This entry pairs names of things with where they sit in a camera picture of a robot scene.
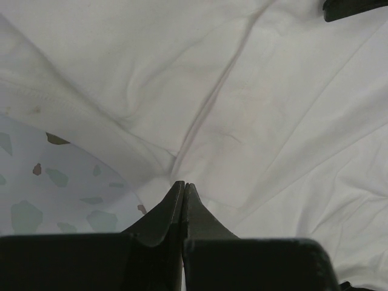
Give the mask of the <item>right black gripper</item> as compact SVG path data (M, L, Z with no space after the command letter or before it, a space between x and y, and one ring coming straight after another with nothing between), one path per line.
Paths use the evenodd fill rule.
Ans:
M381 7L387 7L387 0L326 0L324 20L333 22Z

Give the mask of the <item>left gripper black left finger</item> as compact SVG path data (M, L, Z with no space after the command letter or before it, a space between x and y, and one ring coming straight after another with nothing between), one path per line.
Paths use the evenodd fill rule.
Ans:
M179 290L185 184L120 233L1 238L2 290Z

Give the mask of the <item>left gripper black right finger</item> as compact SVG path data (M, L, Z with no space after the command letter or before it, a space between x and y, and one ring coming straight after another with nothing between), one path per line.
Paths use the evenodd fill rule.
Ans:
M339 290L326 251L305 238L242 239L187 184L182 206L187 290Z

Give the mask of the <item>white t shirt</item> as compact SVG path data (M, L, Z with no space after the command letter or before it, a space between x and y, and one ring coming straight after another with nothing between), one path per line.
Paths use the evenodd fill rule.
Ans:
M1 233L118 232L177 180L387 289L387 9L2 1Z

